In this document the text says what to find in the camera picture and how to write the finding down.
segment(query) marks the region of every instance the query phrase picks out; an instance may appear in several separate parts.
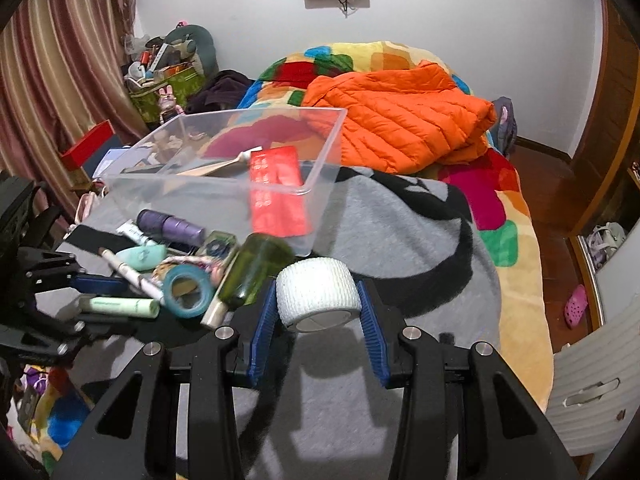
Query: roll of white tape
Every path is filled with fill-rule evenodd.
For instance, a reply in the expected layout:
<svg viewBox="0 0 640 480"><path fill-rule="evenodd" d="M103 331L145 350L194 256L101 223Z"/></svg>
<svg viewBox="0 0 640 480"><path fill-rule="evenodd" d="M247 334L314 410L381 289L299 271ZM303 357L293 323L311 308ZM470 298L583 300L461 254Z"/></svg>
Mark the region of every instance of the roll of white tape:
<svg viewBox="0 0 640 480"><path fill-rule="evenodd" d="M347 266L332 258L302 260L276 280L280 319L293 332L316 332L355 319L362 308Z"/></svg>

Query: stuffed rabbit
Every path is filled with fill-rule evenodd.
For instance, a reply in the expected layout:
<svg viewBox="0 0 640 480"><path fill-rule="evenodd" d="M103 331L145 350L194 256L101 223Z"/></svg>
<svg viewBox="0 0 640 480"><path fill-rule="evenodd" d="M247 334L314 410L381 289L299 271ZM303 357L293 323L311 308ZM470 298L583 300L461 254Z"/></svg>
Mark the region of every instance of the stuffed rabbit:
<svg viewBox="0 0 640 480"><path fill-rule="evenodd" d="M175 99L174 89L171 85L159 89L158 93L160 94L160 100L158 101L160 107L160 124L164 124L169 119L173 119L176 115L184 114L184 110Z"/></svg>

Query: striped curtain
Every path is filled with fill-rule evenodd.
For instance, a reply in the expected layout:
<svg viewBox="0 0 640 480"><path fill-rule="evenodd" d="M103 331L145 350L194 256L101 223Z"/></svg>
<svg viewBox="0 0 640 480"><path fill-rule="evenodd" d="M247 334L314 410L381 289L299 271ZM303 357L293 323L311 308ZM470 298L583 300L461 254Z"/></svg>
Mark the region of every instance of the striped curtain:
<svg viewBox="0 0 640 480"><path fill-rule="evenodd" d="M122 84L135 0L24 0L0 34L0 168L46 181L70 213L78 199L60 154L111 120L146 133Z"/></svg>

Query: green box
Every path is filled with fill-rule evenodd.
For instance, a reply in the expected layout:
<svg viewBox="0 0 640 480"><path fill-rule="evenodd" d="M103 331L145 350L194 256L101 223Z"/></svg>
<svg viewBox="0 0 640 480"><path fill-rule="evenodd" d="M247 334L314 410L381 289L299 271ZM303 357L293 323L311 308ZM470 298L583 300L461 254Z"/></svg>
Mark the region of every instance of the green box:
<svg viewBox="0 0 640 480"><path fill-rule="evenodd" d="M187 70L178 72L156 85L149 86L139 90L138 92L129 94L129 97L145 123L159 123L159 89L164 88L167 85L171 85L174 88L174 95L178 104L184 108L187 104L187 97L198 92L198 90L202 88L203 84L204 76L198 74L196 69L191 66Z"/></svg>

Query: blue gripper pad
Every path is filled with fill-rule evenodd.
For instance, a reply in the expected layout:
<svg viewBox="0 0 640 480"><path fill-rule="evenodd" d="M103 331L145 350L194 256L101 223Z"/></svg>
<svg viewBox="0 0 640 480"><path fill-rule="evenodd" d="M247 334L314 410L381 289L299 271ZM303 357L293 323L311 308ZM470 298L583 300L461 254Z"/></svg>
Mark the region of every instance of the blue gripper pad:
<svg viewBox="0 0 640 480"><path fill-rule="evenodd" d="M386 388L390 381L391 370L389 369L387 360L385 338L382 335L382 330L380 329L373 304L371 303L364 282L358 282L356 288L358 289L360 303L362 304L360 325L364 333L364 341L367 352L369 353L369 361L371 362L374 375L378 378L382 386Z"/></svg>
<svg viewBox="0 0 640 480"><path fill-rule="evenodd" d="M249 363L247 376L252 384L256 387L267 364L269 357L269 347L273 338L273 331L280 317L278 316L278 306L276 303L276 281L273 280L266 300L262 307L262 313L258 325L255 328L254 337L251 339L251 361Z"/></svg>

